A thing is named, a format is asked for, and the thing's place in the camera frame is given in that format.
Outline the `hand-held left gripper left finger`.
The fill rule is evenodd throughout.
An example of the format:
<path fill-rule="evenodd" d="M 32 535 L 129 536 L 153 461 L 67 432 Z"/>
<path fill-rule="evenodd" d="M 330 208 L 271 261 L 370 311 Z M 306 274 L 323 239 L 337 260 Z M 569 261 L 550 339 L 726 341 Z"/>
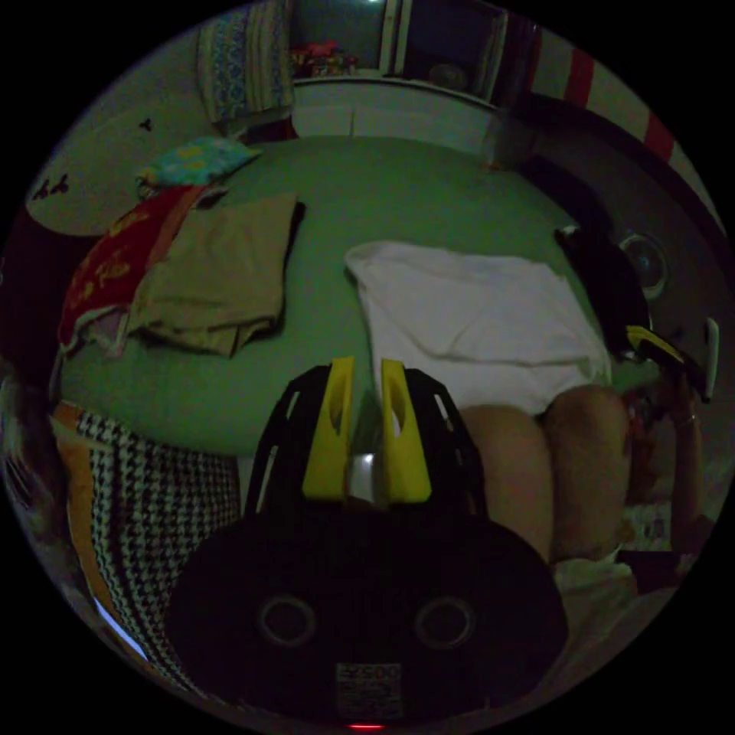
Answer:
<path fill-rule="evenodd" d="M 302 482 L 308 501 L 343 501 L 346 496 L 354 365 L 353 357 L 343 357 L 328 366 Z"/>

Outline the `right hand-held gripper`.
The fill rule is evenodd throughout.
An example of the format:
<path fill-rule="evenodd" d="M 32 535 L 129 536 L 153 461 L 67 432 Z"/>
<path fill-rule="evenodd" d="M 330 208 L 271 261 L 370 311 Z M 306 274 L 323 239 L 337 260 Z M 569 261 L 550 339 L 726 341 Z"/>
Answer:
<path fill-rule="evenodd" d="M 641 325 L 628 325 L 626 335 L 612 337 L 612 353 L 623 360 L 652 362 L 663 371 L 684 372 L 703 403 L 709 403 L 707 372 L 686 351 Z"/>

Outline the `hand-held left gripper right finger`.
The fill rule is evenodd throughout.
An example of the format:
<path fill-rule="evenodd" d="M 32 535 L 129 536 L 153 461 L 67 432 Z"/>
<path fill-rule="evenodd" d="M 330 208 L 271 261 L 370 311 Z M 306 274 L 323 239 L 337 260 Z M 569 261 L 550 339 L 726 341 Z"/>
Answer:
<path fill-rule="evenodd" d="M 389 505 L 420 504 L 432 492 L 404 365 L 381 361 L 384 489 Z"/>

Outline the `person's right hand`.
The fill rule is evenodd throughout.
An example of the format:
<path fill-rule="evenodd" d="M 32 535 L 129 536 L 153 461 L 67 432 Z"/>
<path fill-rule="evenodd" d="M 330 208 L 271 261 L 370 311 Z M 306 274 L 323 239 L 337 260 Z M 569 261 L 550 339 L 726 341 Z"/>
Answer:
<path fill-rule="evenodd" d="M 661 372 L 656 387 L 656 400 L 676 432 L 697 421 L 695 398 L 684 372 Z"/>

